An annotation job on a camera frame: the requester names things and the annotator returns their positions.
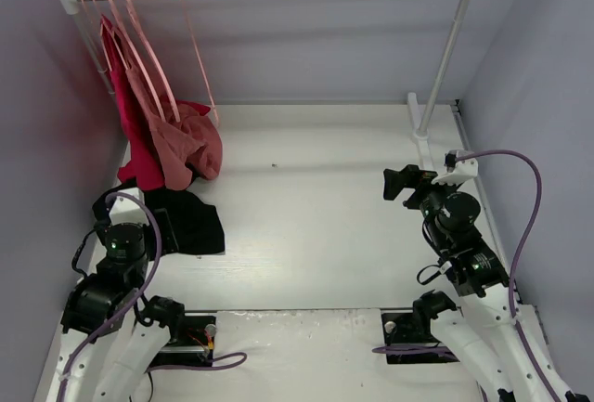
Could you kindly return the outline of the black t shirt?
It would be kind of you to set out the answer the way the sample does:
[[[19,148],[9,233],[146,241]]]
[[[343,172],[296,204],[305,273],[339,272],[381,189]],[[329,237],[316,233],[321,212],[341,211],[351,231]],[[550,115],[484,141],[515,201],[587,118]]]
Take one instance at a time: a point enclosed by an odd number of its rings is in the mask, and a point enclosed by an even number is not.
[[[123,183],[116,188],[105,191],[94,202],[92,211],[96,219],[95,228],[101,244],[111,249],[115,237],[109,235],[108,228],[115,226],[110,222],[109,212],[113,202],[108,203],[107,196],[113,192],[135,188],[135,182]],[[202,202],[196,195],[187,191],[174,191],[168,188],[158,188],[143,192],[144,203],[147,208],[167,210],[174,228],[178,243],[178,253],[189,255],[209,255],[223,253],[226,249],[225,232],[217,213],[216,207]],[[127,230],[140,236],[145,248],[144,225],[142,231]],[[149,260],[155,258],[155,253],[146,253]]]

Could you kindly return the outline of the pink plastic hanger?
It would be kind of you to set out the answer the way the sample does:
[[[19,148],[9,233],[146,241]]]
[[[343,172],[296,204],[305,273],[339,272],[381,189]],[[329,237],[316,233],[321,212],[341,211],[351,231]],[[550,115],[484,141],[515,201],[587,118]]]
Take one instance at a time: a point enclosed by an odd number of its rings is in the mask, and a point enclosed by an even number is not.
[[[200,67],[200,74],[202,77],[202,81],[204,82],[204,86],[206,88],[206,93],[207,93],[207,96],[208,96],[208,99],[210,102],[211,113],[213,114],[213,117],[214,117],[214,125],[216,128],[218,128],[220,126],[220,116],[219,116],[218,109],[217,109],[217,106],[216,106],[216,103],[215,103],[215,100],[213,97],[213,91],[212,91],[212,88],[210,85],[208,74],[205,70],[205,66],[204,66],[204,63],[202,60],[200,48],[198,45],[196,34],[194,32],[192,21],[189,17],[188,10],[187,10],[186,4],[185,4],[185,0],[179,0],[179,2],[182,7],[182,10],[183,10],[183,14],[184,14],[185,22],[186,22],[187,29],[189,32],[190,40],[193,45],[194,53],[195,53],[196,59],[198,61],[199,67]]]

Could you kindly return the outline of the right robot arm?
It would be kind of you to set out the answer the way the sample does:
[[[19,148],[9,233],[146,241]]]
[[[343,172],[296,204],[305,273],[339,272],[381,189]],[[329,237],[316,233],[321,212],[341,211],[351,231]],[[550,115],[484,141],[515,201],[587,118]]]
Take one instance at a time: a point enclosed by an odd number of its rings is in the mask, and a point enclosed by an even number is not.
[[[587,400],[561,378],[523,326],[510,276],[475,225],[480,203],[416,165],[386,169],[383,179],[387,201],[411,189],[403,204],[421,212],[426,241],[438,256],[436,274],[457,295],[431,291],[419,297],[412,305],[413,332],[440,342],[489,401]]]

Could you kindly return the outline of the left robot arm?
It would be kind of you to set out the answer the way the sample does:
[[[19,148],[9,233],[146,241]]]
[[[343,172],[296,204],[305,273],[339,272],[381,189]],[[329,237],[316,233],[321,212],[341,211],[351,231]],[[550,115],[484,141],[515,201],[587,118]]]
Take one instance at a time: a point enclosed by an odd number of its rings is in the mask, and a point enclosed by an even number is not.
[[[63,311],[49,401],[126,401],[161,349],[186,333],[183,304],[154,296],[137,307],[161,259],[152,212],[100,232],[106,255],[76,284]]]

